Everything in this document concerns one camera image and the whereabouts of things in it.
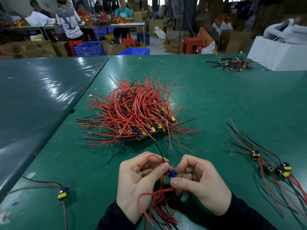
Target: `red shirt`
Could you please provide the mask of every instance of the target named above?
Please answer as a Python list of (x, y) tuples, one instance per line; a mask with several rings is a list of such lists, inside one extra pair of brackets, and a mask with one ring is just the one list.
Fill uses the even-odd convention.
[(80, 12), (80, 11), (77, 11), (77, 14), (79, 15), (79, 17), (83, 17), (83, 18), (85, 18), (85, 17), (90, 17), (90, 18), (92, 18), (90, 12), (89, 12), (89, 11), (86, 11), (86, 10), (85, 10), (83, 13)]

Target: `green tabletop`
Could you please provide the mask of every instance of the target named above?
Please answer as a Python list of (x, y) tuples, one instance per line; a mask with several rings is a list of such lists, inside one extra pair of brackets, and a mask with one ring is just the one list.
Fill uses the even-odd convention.
[[(182, 141), (194, 151), (184, 150), (174, 143), (171, 153), (167, 137), (158, 145), (176, 166), (182, 154), (191, 154), (211, 161), (228, 187), (238, 197), (266, 217), (278, 229), (305, 229), (307, 221), (286, 207), (282, 207), (285, 219), (277, 211), (259, 176), (256, 162), (244, 155), (227, 151), (229, 133), (225, 122), (230, 118), (238, 129), (245, 128), (248, 136), (290, 163), (293, 174), (305, 189), (307, 180), (307, 74), (305, 71), (272, 72), (254, 64), (253, 69), (242, 73), (230, 73), (221, 68), (207, 69), (202, 60), (217, 60), (216, 55), (151, 55), (112, 56), (89, 87), (88, 92), (109, 94), (117, 86), (113, 79), (143, 78), (160, 68), (160, 80), (177, 81), (172, 107), (186, 105), (178, 116), (183, 120), (196, 120), (186, 124), (190, 129), (202, 131)], [(85, 110), (89, 104), (84, 94), (58, 128), (24, 175), (35, 173), (33, 179), (59, 182), (69, 186), (67, 203), (68, 229), (94, 229), (106, 208), (116, 197), (118, 168), (123, 160), (144, 151), (158, 153), (151, 140), (129, 144), (106, 166), (106, 162), (118, 150), (119, 145), (89, 146), (83, 140), (82, 129), (75, 123), (76, 117), (91, 116), (94, 111)], [(15, 188), (33, 184), (21, 178)], [(56, 188), (28, 189), (8, 195), (0, 205), (0, 213), (6, 211), (6, 222), (0, 229), (64, 229), (63, 208), (57, 203)], [(212, 228), (214, 222), (208, 214), (195, 213), (195, 205), (187, 205), (190, 216), (176, 213), (179, 229)]]

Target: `person in teal shirt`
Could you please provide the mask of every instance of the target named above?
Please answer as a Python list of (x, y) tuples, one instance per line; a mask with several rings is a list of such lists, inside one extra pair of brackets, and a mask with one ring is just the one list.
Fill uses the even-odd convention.
[[(119, 0), (120, 7), (115, 11), (116, 17), (122, 18), (132, 18), (131, 11), (126, 7), (125, 0)], [(113, 31), (114, 38), (119, 38), (122, 35), (122, 38), (127, 38), (129, 28), (115, 28)]]

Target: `teal t-shirt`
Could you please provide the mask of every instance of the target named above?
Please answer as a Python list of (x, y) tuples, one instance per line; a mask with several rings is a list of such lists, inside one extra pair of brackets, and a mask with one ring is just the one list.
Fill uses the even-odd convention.
[(119, 7), (115, 11), (115, 16), (116, 17), (123, 17), (123, 18), (132, 18), (131, 11), (128, 8), (126, 8), (125, 10), (122, 10), (121, 7)]

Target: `hair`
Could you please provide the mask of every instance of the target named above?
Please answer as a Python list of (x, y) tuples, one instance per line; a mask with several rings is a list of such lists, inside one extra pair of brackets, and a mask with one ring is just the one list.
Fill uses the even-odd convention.
[(33, 7), (33, 4), (36, 3), (38, 6), (39, 4), (37, 3), (37, 0), (30, 0), (30, 5)]
[(66, 5), (67, 0), (56, 0), (60, 5)]
[(79, 5), (83, 5), (83, 3), (82, 3), (81, 1), (78, 1), (78, 2), (76, 3), (76, 5), (77, 5), (77, 7), (79, 7)]

